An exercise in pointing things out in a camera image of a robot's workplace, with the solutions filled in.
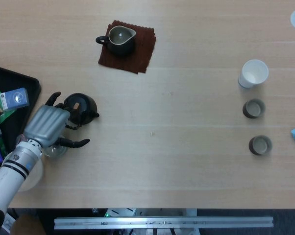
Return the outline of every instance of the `robotic hand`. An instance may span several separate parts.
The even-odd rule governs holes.
[[[54,93],[46,104],[39,108],[25,128],[24,136],[27,141],[20,142],[0,168],[0,227],[4,222],[10,202],[39,161],[42,148],[47,148],[55,143],[77,148],[90,141],[85,139],[74,142],[59,137],[66,127],[75,129],[66,123],[72,114],[77,115],[77,109],[64,104],[53,107],[58,96],[60,96],[60,92]]]

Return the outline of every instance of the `white paper cup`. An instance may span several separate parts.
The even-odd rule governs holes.
[[[269,68],[261,60],[249,60],[242,67],[238,82],[243,88],[259,85],[269,77]]]

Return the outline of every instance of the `brown cloth napkin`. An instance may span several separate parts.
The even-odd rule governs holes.
[[[103,46],[98,63],[100,65],[126,70],[129,72],[145,73],[156,42],[154,28],[145,28],[133,24],[126,24],[120,21],[114,21],[112,24],[108,25],[106,36],[108,36],[108,32],[113,27],[118,25],[122,25],[136,31],[134,51],[128,56],[118,57],[112,54],[106,46]]]

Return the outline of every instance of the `wooden table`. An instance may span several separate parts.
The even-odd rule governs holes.
[[[295,0],[1,0],[0,67],[38,78],[36,109],[82,92],[100,118],[82,149],[45,159],[39,185],[12,207],[295,208]],[[97,36],[113,20],[154,27],[146,74],[98,65]],[[242,65],[268,81],[243,91]],[[242,105],[264,100],[260,119]],[[271,138],[270,156],[249,140]]]

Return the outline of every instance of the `black tray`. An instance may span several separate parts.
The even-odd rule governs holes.
[[[32,109],[41,92],[41,86],[37,79],[0,68],[0,91],[8,92],[24,87],[28,92],[30,105],[19,108],[9,116],[1,125],[3,140],[8,152],[15,148],[16,137],[22,133]]]

